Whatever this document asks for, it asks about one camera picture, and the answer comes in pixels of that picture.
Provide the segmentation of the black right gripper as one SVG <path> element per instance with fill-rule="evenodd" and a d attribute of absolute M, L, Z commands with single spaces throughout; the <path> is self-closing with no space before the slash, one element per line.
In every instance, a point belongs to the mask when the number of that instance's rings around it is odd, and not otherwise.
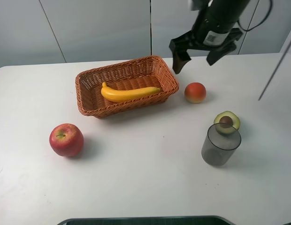
<path fill-rule="evenodd" d="M 248 0 L 191 0 L 191 11 L 199 12 L 192 29 L 169 43 L 175 74 L 191 60 L 188 48 L 209 48 L 207 62 L 210 66 L 235 51 L 235 42 L 243 33 L 234 25 L 248 4 Z"/>

